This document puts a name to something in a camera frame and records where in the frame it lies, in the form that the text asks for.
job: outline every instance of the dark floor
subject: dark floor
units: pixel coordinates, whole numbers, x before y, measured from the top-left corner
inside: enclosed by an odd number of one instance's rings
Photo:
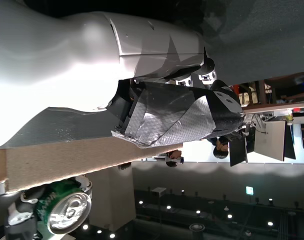
[[[203,34],[228,85],[304,72],[304,0],[25,0],[62,17],[106,11],[172,22]]]

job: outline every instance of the white board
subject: white board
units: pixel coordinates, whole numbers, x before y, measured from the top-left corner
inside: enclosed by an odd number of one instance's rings
[[[270,121],[265,129],[257,128],[254,152],[283,161],[285,124],[285,121]]]

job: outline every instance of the exit sign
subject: exit sign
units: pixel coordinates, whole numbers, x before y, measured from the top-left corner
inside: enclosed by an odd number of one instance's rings
[[[251,186],[246,187],[246,194],[247,195],[253,195],[254,194],[253,188]]]

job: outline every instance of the can lid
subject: can lid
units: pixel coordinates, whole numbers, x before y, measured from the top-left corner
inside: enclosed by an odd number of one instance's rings
[[[75,192],[59,201],[48,218],[48,229],[66,234],[83,223],[91,210],[91,199],[84,192]]]

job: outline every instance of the black hair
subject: black hair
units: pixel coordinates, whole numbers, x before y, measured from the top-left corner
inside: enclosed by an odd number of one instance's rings
[[[221,150],[217,150],[217,148],[214,148],[213,151],[213,155],[214,157],[216,157],[217,159],[224,159],[227,157],[228,155],[228,151],[221,151]]]
[[[174,168],[177,166],[177,162],[175,161],[167,161],[166,165],[168,165],[170,168]]]
[[[125,170],[125,169],[129,168],[131,165],[132,165],[131,162],[123,163],[121,165],[118,165],[118,170],[119,171]]]

